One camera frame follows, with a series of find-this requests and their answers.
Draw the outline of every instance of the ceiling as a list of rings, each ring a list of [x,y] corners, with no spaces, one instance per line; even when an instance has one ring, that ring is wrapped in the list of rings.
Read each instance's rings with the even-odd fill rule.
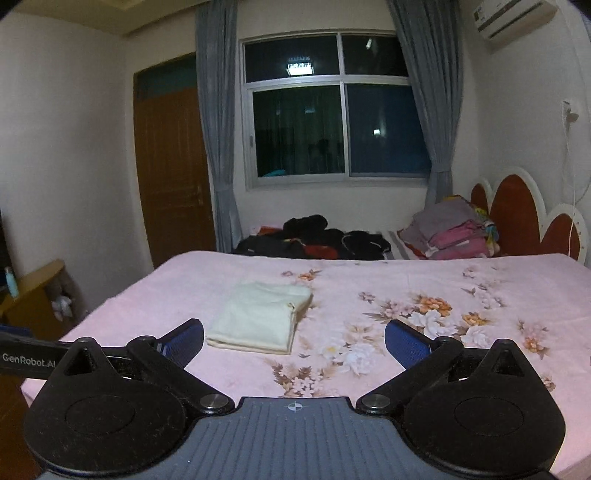
[[[207,0],[23,0],[15,11],[126,35]]]

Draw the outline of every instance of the metal bolt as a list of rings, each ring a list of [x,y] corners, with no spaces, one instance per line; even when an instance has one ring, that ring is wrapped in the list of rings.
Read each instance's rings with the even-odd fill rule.
[[[209,408],[210,410],[217,410],[218,408],[225,407],[230,401],[228,400],[227,396],[220,395],[219,393],[212,393],[209,395],[205,395],[199,403],[205,407]]]
[[[373,393],[371,395],[364,396],[361,399],[361,403],[372,410],[382,410],[382,408],[386,408],[388,405],[390,405],[390,399],[385,395]]]

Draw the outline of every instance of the white wall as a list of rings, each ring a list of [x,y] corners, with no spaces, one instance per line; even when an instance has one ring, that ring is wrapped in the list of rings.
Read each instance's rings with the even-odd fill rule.
[[[385,0],[242,0],[238,10],[238,38],[320,29],[393,30]],[[185,12],[128,38],[126,45],[126,126],[129,171],[135,199],[137,231],[142,238],[144,264],[151,266],[141,216],[135,174],[133,139],[132,77],[150,65],[189,53],[195,49],[194,13]],[[465,101],[460,120],[453,174],[456,191],[469,194],[478,176],[478,126],[475,89],[470,61],[466,55]],[[397,229],[424,204],[426,186],[400,182],[380,186],[339,184],[297,185],[283,189],[246,189],[242,142],[242,99],[236,90],[235,178],[236,201],[245,234],[262,224],[282,224],[294,216],[321,213],[330,226],[341,229]]]
[[[578,194],[582,194],[591,171],[588,92],[583,81],[586,77],[591,85],[587,73],[591,44],[580,15],[568,2],[558,0],[560,11],[548,24],[490,51],[471,17],[478,3],[461,1],[476,84],[480,173],[496,183],[503,169],[520,166],[537,182],[548,210],[558,203],[572,202],[568,168],[563,179],[564,98],[575,99],[580,105],[580,118],[570,133]],[[591,195],[580,202],[579,209],[591,226]]]
[[[20,274],[62,258],[88,308],[141,277],[125,169],[124,44],[0,22],[0,209]]]

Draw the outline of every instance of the crosshair mark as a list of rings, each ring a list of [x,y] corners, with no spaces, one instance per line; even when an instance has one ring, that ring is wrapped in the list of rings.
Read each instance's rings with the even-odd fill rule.
[[[301,403],[294,401],[294,402],[291,402],[291,403],[290,403],[290,404],[287,406],[287,408],[289,408],[289,409],[290,409],[292,412],[298,412],[298,411],[300,411],[302,408],[304,408],[304,406],[303,406]]]

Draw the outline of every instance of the headboard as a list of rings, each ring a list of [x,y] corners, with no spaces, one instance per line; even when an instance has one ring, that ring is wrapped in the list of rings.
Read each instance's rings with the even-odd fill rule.
[[[568,255],[570,249],[572,258],[585,262],[589,233],[583,216],[566,203],[546,214],[540,190],[523,168],[507,169],[494,191],[487,179],[479,179],[470,201],[496,223],[501,254]]]

